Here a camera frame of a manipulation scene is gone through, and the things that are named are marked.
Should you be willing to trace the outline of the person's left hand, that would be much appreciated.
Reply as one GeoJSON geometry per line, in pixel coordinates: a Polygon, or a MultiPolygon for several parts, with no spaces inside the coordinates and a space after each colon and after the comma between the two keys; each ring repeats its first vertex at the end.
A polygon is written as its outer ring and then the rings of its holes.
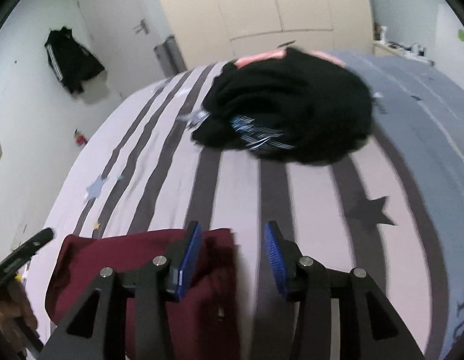
{"type": "Polygon", "coordinates": [[[15,319],[22,318],[33,332],[37,331],[38,320],[20,281],[9,283],[5,295],[0,299],[0,330],[16,353],[25,351],[25,344],[17,330],[15,319]]]}

